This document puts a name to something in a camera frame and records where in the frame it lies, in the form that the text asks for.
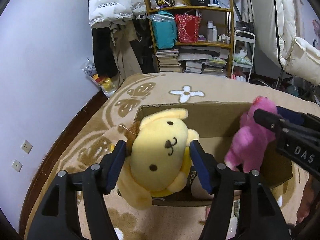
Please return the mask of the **pink plush toy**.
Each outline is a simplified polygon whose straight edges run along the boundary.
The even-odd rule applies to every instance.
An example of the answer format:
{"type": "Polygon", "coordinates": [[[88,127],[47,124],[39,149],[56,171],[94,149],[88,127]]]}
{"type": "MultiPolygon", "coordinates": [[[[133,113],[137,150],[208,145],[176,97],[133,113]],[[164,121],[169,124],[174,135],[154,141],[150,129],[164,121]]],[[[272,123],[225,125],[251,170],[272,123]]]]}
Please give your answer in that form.
{"type": "Polygon", "coordinates": [[[257,109],[278,114],[276,104],[264,96],[256,97],[249,110],[242,114],[240,128],[224,158],[225,165],[233,171],[237,171],[239,165],[245,173],[259,171],[268,144],[276,139],[274,132],[255,122],[254,112],[257,109]]]}

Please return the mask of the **black tissue pack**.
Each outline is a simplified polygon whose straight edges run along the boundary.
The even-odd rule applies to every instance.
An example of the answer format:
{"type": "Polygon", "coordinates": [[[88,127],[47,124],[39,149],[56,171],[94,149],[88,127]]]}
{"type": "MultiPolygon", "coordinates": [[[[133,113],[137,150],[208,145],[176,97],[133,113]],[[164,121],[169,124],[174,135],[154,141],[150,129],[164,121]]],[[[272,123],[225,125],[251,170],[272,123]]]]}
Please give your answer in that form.
{"type": "Polygon", "coordinates": [[[189,174],[188,174],[188,177],[187,177],[187,183],[186,183],[186,186],[183,189],[184,194],[186,196],[191,196],[192,195],[191,187],[192,187],[192,184],[193,184],[194,180],[197,177],[198,177],[198,172],[195,170],[195,167],[193,165],[191,165],[191,168],[190,168],[190,171],[189,171],[189,174]]]}

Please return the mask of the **yellow dog plush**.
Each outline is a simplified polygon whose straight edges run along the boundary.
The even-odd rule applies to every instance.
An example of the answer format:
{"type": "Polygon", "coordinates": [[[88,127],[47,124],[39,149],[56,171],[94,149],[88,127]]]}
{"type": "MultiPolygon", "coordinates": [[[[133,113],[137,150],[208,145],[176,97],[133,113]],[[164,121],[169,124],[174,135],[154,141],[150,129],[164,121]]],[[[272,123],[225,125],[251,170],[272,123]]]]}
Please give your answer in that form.
{"type": "Polygon", "coordinates": [[[187,127],[185,108],[172,108],[145,116],[139,123],[117,186],[127,203],[138,210],[152,206],[153,198],[180,192],[191,168],[189,146],[199,134],[187,127]]]}

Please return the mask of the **white metal cart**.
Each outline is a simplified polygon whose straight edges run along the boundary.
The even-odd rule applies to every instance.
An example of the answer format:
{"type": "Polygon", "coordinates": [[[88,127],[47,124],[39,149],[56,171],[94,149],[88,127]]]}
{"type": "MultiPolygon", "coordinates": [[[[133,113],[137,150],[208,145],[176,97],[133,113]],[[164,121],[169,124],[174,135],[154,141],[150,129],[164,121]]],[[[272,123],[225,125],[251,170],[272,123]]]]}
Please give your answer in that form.
{"type": "Polygon", "coordinates": [[[249,82],[253,70],[256,37],[244,30],[234,32],[231,78],[249,82]]]}

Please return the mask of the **white padded chair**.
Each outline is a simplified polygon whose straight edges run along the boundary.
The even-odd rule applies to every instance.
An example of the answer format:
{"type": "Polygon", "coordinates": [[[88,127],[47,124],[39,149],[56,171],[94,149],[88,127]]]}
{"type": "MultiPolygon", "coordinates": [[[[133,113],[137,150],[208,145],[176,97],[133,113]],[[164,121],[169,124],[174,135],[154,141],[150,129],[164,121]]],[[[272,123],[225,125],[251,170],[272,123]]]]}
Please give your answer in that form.
{"type": "Polygon", "coordinates": [[[282,71],[319,85],[319,50],[303,38],[301,0],[251,0],[260,50],[282,71]]]}

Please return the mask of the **wooden shelf unit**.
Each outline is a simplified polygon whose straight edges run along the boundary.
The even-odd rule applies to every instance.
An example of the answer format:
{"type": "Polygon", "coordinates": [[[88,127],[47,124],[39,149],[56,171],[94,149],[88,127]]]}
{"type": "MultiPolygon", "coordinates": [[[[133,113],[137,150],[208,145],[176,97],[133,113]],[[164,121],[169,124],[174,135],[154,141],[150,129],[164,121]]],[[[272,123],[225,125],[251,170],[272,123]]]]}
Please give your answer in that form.
{"type": "Polygon", "coordinates": [[[144,0],[156,66],[160,72],[190,69],[191,60],[222,59],[231,75],[233,0],[144,0]]]}

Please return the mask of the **stack of books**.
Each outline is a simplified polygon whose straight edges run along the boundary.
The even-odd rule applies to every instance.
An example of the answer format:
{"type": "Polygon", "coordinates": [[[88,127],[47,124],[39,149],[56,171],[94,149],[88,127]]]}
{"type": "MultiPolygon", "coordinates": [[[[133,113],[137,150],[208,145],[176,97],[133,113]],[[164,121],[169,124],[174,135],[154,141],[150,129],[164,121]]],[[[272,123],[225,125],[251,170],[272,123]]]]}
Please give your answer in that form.
{"type": "Polygon", "coordinates": [[[182,71],[181,63],[178,61],[179,49],[157,50],[156,59],[160,72],[178,72],[182,71]]]}

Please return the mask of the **red patterned bag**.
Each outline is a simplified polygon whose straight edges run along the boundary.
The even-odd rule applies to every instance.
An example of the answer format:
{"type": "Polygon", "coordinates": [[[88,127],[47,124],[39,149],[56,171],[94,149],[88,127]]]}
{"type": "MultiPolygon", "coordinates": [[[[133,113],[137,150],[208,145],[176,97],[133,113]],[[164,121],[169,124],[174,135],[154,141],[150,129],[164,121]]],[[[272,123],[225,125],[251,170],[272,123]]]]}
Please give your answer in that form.
{"type": "Polygon", "coordinates": [[[199,37],[201,18],[195,15],[175,15],[178,41],[181,43],[196,43],[199,37]]]}

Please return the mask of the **teal bag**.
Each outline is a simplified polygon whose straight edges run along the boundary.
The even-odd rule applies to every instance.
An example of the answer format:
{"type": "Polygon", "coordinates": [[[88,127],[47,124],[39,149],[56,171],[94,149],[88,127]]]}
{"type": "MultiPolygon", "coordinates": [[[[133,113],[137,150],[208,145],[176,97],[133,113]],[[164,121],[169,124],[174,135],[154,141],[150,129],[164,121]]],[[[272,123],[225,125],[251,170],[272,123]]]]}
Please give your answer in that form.
{"type": "Polygon", "coordinates": [[[174,15],[160,11],[148,16],[158,49],[171,49],[177,42],[177,26],[174,15]]]}

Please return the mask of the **plastic bag with toys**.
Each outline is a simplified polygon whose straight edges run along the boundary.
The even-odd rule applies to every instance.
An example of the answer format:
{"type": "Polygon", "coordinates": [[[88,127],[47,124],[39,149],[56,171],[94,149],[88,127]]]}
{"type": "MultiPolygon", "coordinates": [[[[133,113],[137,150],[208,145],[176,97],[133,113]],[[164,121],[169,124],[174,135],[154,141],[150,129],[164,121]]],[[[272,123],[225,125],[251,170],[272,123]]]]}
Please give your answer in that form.
{"type": "Polygon", "coordinates": [[[99,76],[95,64],[90,58],[87,58],[82,66],[82,70],[86,76],[102,90],[107,98],[110,98],[115,93],[116,87],[112,80],[107,76],[99,76]]]}

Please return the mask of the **beige coat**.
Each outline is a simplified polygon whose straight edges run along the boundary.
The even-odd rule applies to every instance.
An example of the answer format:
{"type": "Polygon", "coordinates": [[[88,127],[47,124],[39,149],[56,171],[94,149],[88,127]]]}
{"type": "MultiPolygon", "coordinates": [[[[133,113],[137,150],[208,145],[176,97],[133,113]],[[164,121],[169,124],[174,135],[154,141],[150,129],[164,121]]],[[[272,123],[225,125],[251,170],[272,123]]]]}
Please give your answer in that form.
{"type": "Polygon", "coordinates": [[[121,80],[134,74],[142,74],[140,64],[131,47],[131,41],[138,41],[133,21],[127,22],[126,25],[118,25],[111,31],[111,49],[119,70],[121,80]]]}

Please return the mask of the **white puffer jacket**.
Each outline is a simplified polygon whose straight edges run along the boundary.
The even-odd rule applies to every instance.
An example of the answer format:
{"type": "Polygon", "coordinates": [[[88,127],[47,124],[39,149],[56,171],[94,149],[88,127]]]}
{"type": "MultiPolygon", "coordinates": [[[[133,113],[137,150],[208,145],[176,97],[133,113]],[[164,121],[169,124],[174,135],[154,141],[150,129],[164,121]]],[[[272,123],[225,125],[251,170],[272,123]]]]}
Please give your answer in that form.
{"type": "Polygon", "coordinates": [[[93,29],[125,25],[145,14],[144,0],[88,0],[89,25],[93,29]]]}

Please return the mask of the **lower wall socket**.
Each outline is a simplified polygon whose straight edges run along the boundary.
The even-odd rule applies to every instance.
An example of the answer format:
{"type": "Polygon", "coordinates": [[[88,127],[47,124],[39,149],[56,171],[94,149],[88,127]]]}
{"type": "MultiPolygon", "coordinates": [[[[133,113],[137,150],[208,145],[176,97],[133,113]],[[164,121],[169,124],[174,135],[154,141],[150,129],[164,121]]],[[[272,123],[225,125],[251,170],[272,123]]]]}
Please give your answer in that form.
{"type": "Polygon", "coordinates": [[[15,171],[17,171],[17,172],[20,172],[21,171],[21,168],[22,168],[22,164],[18,161],[18,160],[14,160],[13,162],[12,162],[12,168],[15,170],[15,171]]]}

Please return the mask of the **wall socket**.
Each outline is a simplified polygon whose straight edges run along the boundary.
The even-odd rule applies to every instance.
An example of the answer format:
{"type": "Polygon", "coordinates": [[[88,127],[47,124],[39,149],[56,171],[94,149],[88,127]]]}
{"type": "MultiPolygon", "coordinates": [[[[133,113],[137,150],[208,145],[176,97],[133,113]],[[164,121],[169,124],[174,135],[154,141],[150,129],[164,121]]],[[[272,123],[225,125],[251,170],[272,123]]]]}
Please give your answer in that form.
{"type": "Polygon", "coordinates": [[[32,150],[33,146],[31,143],[29,143],[27,140],[25,140],[23,142],[23,144],[21,145],[21,149],[26,153],[29,154],[32,150]]]}
{"type": "Polygon", "coordinates": [[[21,171],[21,168],[22,168],[22,164],[18,161],[18,160],[14,160],[13,162],[12,162],[12,168],[15,170],[15,171],[17,171],[17,172],[20,172],[21,171]]]}

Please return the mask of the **upper wall socket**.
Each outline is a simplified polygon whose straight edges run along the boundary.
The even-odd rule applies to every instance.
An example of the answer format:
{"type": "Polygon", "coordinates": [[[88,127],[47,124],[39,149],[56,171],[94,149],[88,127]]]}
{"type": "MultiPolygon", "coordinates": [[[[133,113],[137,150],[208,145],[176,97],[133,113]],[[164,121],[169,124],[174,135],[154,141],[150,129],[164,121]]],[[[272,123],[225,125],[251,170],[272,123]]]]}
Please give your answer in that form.
{"type": "Polygon", "coordinates": [[[31,143],[29,143],[27,140],[25,140],[23,142],[23,144],[21,145],[21,149],[26,153],[29,154],[32,150],[33,146],[31,143]]]}

